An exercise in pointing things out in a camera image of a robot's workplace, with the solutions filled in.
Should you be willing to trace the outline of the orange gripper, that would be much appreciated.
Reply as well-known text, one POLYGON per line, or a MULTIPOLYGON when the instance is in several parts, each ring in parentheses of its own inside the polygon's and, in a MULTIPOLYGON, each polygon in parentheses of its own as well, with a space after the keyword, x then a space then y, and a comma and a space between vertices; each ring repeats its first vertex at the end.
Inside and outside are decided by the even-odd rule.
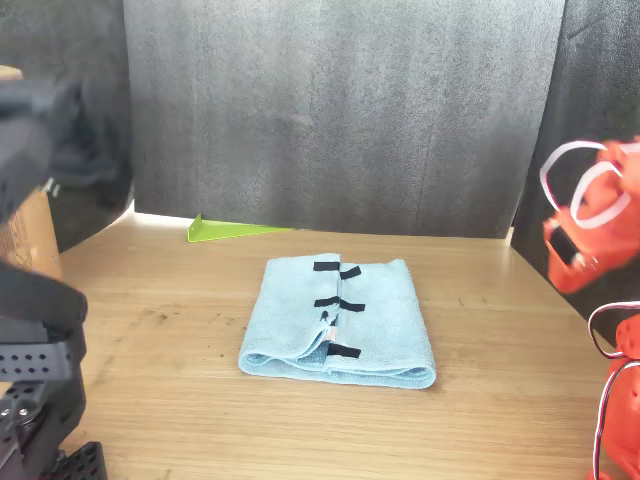
POLYGON ((593 229, 579 226, 565 206, 542 228, 549 253, 547 277, 561 293, 572 294, 639 254, 639 201, 593 229))

